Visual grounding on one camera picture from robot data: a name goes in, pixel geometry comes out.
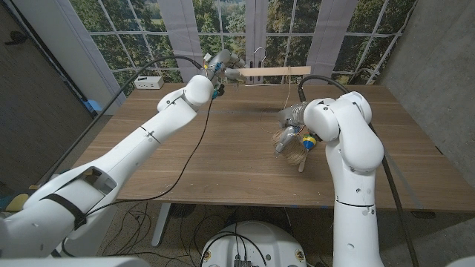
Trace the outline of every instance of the metal table leg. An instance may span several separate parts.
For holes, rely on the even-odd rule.
[[[162,236],[165,231],[166,222],[168,220],[168,212],[171,203],[162,203],[158,214],[157,224],[155,225],[154,236],[151,238],[151,245],[156,247],[162,242]]]

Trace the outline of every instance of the wooden stick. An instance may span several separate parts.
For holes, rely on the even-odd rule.
[[[249,76],[277,76],[277,75],[304,75],[310,74],[310,66],[303,67],[257,67],[238,69],[240,74]]]

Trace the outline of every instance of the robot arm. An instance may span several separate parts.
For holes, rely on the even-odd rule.
[[[246,80],[246,77],[241,76],[234,67],[242,68],[248,66],[236,54],[224,49],[207,64],[207,67],[202,70],[201,75],[208,77],[213,84],[217,83],[218,77]]]
[[[0,220],[0,257],[46,257],[64,238],[81,237],[101,219],[131,175],[171,135],[190,123],[207,103],[227,67],[245,67],[242,59],[223,50],[179,90],[166,95],[159,113],[138,127],[99,159],[64,172],[42,186],[24,204],[23,211]]]
[[[356,92],[337,100],[303,102],[279,113],[281,126],[306,125],[312,135],[327,143],[327,161],[335,187],[335,267],[383,266],[375,180],[384,149],[368,126],[371,116],[368,102]]]

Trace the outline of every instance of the gray wall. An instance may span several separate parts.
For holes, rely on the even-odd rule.
[[[475,1],[419,1],[377,83],[475,187]]]
[[[31,40],[0,4],[0,194],[36,184],[92,121]]]

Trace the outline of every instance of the window pane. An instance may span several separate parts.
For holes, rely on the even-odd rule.
[[[168,36],[146,35],[146,38],[155,59],[160,56],[173,56],[173,49]],[[157,64],[159,67],[178,67],[176,59],[166,59],[164,62],[158,62]]]
[[[127,0],[102,0],[116,30],[139,30]]]
[[[144,0],[135,0],[131,3],[143,30],[166,32],[158,3]]]
[[[378,33],[397,33],[415,0],[390,0],[379,24]]]
[[[362,72],[355,75],[355,77],[351,80],[352,85],[365,85],[368,79],[370,79],[371,73],[368,71],[363,70]]]
[[[336,80],[342,85],[347,85],[348,82],[350,81],[350,78],[351,78],[351,75],[347,75],[347,74],[332,74],[332,79]]]
[[[284,36],[267,36],[266,37],[266,59],[264,67],[283,67],[285,61],[285,53],[287,50],[287,39]],[[282,76],[264,76],[264,84],[280,84]]]
[[[117,83],[119,84],[120,87],[122,87],[125,82],[127,82],[130,77],[132,77],[135,74],[135,71],[133,70],[126,70],[126,71],[121,71],[118,73],[114,73],[114,77],[116,78]],[[134,90],[133,82],[128,84],[127,88],[124,90],[125,96],[128,96],[132,93]]]
[[[140,75],[141,76],[160,76],[160,73],[158,73],[158,70],[146,69]]]
[[[224,48],[238,55],[242,60],[246,60],[246,37],[244,36],[224,36]]]
[[[209,53],[213,58],[222,50],[221,36],[200,36],[200,43],[203,56]]]
[[[148,53],[147,46],[140,34],[121,35],[120,38],[124,42],[128,54],[131,56],[136,67],[142,67],[147,62],[151,61],[150,53]]]
[[[334,71],[354,71],[370,37],[345,36]]]
[[[220,0],[224,33],[246,32],[246,1]]]
[[[107,36],[91,36],[96,43],[97,48],[101,51],[104,60],[111,70],[132,67],[128,60],[127,54],[122,49],[119,39],[115,35]]]
[[[381,60],[382,56],[386,52],[386,49],[389,47],[389,44],[393,38],[374,38],[370,44],[370,49],[368,53],[364,57],[363,63],[361,63],[360,68],[369,68],[374,70],[376,65],[378,65],[379,61]]]
[[[220,19],[215,0],[193,0],[198,33],[219,33]]]
[[[88,31],[112,31],[97,0],[71,0],[71,4]]]
[[[307,57],[309,56],[311,44],[312,36],[292,37],[290,39],[287,66],[305,66],[305,64],[307,63]]]
[[[372,33],[384,0],[360,0],[348,26],[348,33]]]
[[[293,7],[293,0],[270,0],[267,11],[267,33],[289,33]]]
[[[181,83],[181,73],[178,70],[161,70],[164,82]]]
[[[317,25],[321,1],[297,1],[293,33],[313,33]]]

